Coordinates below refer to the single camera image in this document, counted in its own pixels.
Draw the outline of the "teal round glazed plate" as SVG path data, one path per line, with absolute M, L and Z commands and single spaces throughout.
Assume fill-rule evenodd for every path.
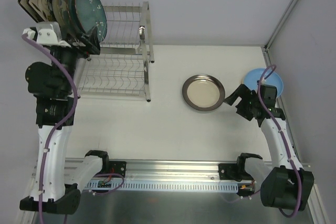
M 97 28 L 98 41 L 102 42 L 107 35 L 107 17 L 101 0 L 75 0 L 75 10 L 80 28 L 88 33 Z

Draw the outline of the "brown rim cream plate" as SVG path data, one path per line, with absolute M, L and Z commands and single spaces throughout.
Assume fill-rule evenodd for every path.
M 208 74 L 196 74 L 182 85 L 182 96 L 186 104 L 200 112 L 218 109 L 225 100 L 225 88 L 215 77 Z

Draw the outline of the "grey deer snowflake plate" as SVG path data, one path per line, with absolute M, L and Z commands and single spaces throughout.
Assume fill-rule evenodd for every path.
M 52 0 L 52 11 L 64 36 L 70 35 L 68 0 Z

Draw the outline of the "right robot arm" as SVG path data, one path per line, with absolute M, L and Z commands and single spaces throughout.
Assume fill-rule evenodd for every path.
M 228 105 L 240 98 L 237 114 L 247 120 L 256 119 L 263 132 L 272 161 L 272 170 L 263 178 L 261 202 L 266 207 L 303 211 L 308 202 L 314 176 L 304 170 L 289 141 L 286 117 L 276 107 L 277 88 L 262 84 L 258 91 L 240 84 L 224 102 Z

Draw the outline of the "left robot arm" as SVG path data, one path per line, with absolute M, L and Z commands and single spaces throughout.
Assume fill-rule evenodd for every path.
M 90 150 L 82 163 L 65 175 L 66 150 L 79 100 L 81 64 L 89 54 L 62 40 L 52 28 L 26 28 L 22 39 L 46 55 L 51 64 L 34 62 L 25 73 L 28 91 L 36 98 L 39 150 L 34 185 L 19 208 L 39 214 L 72 215 L 89 180 L 110 171 L 108 153 Z

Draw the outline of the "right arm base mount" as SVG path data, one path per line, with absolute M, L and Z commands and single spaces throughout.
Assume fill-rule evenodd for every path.
M 233 163 L 220 163 L 218 164 L 218 174 L 220 180 L 234 180 L 239 181 L 237 175 L 237 165 Z

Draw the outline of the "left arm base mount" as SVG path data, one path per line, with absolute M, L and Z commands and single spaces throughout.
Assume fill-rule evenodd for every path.
M 127 162 L 126 161 L 109 161 L 108 171 L 113 174 L 119 174 L 122 177 L 125 177 L 127 171 Z

